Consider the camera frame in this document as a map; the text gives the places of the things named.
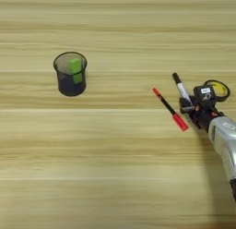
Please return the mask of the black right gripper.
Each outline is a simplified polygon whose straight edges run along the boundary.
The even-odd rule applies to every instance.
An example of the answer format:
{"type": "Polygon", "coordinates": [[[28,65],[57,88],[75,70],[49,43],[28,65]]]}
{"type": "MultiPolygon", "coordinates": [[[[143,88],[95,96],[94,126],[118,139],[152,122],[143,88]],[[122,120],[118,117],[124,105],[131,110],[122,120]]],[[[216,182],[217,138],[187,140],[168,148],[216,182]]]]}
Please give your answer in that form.
{"type": "Polygon", "coordinates": [[[208,130],[213,119],[224,115],[216,108],[215,100],[199,102],[197,99],[189,101],[186,98],[181,98],[180,105],[181,114],[188,114],[194,125],[199,129],[208,130]]]}

